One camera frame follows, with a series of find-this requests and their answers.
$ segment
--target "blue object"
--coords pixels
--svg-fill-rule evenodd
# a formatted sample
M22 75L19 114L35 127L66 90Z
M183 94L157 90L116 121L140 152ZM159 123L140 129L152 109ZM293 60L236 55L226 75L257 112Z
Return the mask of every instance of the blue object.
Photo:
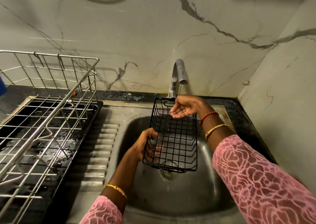
M0 77L0 96L7 92L7 88Z

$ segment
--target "black wire basket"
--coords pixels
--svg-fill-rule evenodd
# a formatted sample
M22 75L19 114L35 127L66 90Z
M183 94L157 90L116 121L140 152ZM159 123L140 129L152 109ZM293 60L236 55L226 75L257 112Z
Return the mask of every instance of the black wire basket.
M172 118L174 98L156 98L149 127L158 133L156 140L148 138L143 163L169 172L196 171L197 117Z

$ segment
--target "silver wire rack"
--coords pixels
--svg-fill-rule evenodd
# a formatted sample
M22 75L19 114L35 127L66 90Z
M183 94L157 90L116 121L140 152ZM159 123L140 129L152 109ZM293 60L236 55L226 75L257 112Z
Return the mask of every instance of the silver wire rack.
M0 51L0 61L0 222L24 223L34 200L54 195L95 112L99 59Z

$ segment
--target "pink lace sleeve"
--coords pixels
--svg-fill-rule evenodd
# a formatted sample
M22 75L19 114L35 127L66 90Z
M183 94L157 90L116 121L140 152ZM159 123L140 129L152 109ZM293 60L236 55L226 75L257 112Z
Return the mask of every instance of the pink lace sleeve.
M122 214L106 196L98 196L79 224L121 224Z
M316 199L237 135L216 148L213 166L247 223L316 223Z

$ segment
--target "sink drain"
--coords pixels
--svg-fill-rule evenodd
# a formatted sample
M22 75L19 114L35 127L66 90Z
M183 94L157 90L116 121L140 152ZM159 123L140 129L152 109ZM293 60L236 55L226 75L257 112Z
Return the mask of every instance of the sink drain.
M166 166L174 166L174 167L178 167L178 164L175 162L175 161L165 161L162 163L163 165L166 165ZM177 172L172 172L172 171L166 171L166 170L158 170L159 173L161 174L161 176L168 180L168 181L171 181L171 180L174 180L177 178L177 176L179 175L179 173Z

